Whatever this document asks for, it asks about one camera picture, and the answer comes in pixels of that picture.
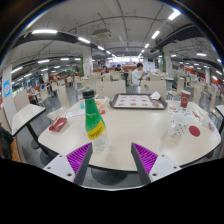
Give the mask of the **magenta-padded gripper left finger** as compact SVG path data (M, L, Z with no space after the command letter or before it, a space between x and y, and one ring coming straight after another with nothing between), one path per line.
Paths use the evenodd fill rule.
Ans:
M92 144L87 143L67 155L57 155L44 167L44 170L77 185L82 185L92 152Z

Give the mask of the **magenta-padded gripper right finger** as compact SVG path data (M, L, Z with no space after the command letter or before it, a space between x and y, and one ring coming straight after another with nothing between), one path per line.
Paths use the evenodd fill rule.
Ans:
M131 153L143 185L147 185L180 170L180 167L167 155L157 155L136 143L131 144Z

